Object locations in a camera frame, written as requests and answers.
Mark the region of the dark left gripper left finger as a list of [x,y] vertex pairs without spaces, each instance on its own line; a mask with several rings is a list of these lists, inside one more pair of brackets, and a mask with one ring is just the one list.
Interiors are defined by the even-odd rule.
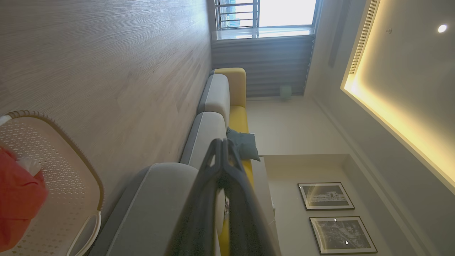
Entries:
[[211,141],[167,245],[168,256],[214,256],[222,139]]

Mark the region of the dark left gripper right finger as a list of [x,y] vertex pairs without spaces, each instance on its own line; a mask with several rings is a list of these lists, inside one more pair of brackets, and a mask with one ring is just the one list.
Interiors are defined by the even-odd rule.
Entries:
[[223,178],[229,198],[229,255],[276,256],[278,249],[255,191],[229,139],[223,139]]

